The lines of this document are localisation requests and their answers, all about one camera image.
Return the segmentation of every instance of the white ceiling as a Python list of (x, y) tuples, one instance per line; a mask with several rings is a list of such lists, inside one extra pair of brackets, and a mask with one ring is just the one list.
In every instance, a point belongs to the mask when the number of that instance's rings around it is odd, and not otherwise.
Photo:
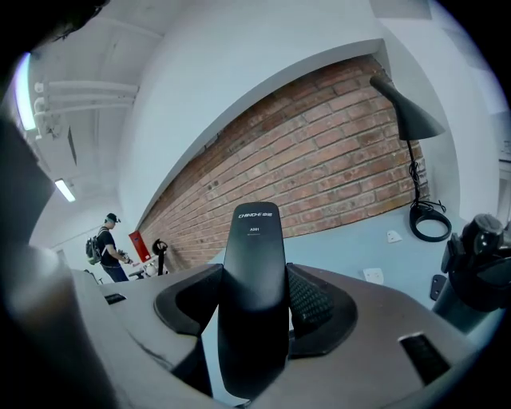
[[(186, 0), (111, 0), (79, 31), (32, 52), (29, 78), (32, 103), (41, 96), (34, 91), (36, 82), (89, 80), (139, 85), (145, 64), (188, 4)], [(46, 90), (47, 87), (43, 96), (47, 100)], [(51, 95), (63, 93), (105, 91), (51, 91)], [(49, 108), (80, 104), (90, 102), (54, 103)], [(77, 200), (111, 193), (117, 186), (117, 147), (129, 111), (130, 108), (108, 108), (55, 115), (52, 118), (61, 124), (61, 132), (57, 137), (34, 142), (42, 168), (54, 180), (63, 178)], [(76, 164), (67, 137), (69, 128)], [(30, 136), (34, 138), (37, 134), (34, 130)]]

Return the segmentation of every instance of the white wall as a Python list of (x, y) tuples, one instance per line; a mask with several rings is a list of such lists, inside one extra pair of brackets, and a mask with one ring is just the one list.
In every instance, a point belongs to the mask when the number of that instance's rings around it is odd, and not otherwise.
[(260, 98), (379, 48), (367, 0), (197, 1), (146, 66), (119, 156), (131, 228), (193, 155)]
[[(112, 231), (117, 248), (126, 251), (132, 259), (139, 262), (139, 257), (128, 234), (130, 231), (122, 222), (123, 214), (117, 196), (103, 197), (93, 201), (75, 201), (69, 203), (59, 191), (50, 198), (43, 213), (39, 217), (35, 230), (30, 238), (30, 245), (62, 250), (68, 265), (77, 270), (93, 272), (103, 283), (111, 283), (110, 277), (99, 264), (90, 265), (85, 255), (85, 243), (103, 224), (108, 213), (115, 213), (121, 223)], [(123, 264), (126, 274), (135, 272), (134, 268)]]
[(511, 221), (511, 179), (501, 179), (497, 219), (503, 226)]
[[(491, 120), (470, 67), (435, 22), (404, 18), (380, 18), (379, 21), (414, 57), (442, 105), (456, 151), (455, 158), (450, 160), (458, 163), (460, 217), (472, 220), (480, 212), (495, 215), (499, 189), (497, 145), (495, 138), (489, 137), (493, 134)], [(398, 76), (392, 75), (399, 83)], [(422, 142), (426, 161), (427, 146), (433, 146), (438, 138)], [(438, 165), (442, 164), (437, 162), (433, 167), (430, 164), (428, 172), (435, 172)]]
[(504, 91), (492, 71), (471, 68), (470, 73), (481, 91), (488, 114), (509, 111)]

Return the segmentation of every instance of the lamp shade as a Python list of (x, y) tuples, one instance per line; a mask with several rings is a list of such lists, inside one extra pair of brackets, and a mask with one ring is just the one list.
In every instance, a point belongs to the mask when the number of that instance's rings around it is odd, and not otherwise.
[(446, 131), (424, 109), (403, 97), (380, 77), (371, 77), (369, 83), (394, 106), (398, 118), (399, 139), (402, 141), (418, 141), (436, 137)]

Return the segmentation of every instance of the lamp cord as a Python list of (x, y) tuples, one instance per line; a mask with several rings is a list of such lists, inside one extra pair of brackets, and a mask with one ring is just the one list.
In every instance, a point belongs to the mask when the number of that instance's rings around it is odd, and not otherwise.
[(412, 151), (412, 146), (410, 144), (410, 141), (406, 141), (406, 144), (408, 145), (408, 152), (410, 153), (410, 167), (408, 168), (408, 172), (410, 173), (410, 176), (412, 178), (412, 181), (414, 182), (414, 190), (415, 190), (415, 198), (414, 201), (412, 201), (411, 208), (414, 207), (420, 207), (424, 210), (433, 210), (434, 206), (439, 206), (442, 211), (445, 213), (447, 208), (441, 203), (441, 201), (433, 202), (433, 201), (421, 201), (421, 189), (420, 189), (420, 179), (418, 176), (418, 163), (416, 162), (414, 158), (414, 153)]

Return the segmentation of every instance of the vent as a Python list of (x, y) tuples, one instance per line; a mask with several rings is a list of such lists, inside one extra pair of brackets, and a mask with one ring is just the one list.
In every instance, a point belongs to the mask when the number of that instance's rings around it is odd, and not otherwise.
[(69, 131), (67, 133), (67, 141), (69, 142), (69, 147), (71, 148), (71, 154), (73, 155), (74, 164), (77, 164), (77, 152), (74, 150), (74, 142), (73, 142), (73, 134), (71, 133), (71, 127), (69, 127)]
[(450, 369), (449, 364), (423, 334), (404, 336), (399, 339), (399, 343), (425, 385), (432, 383)]

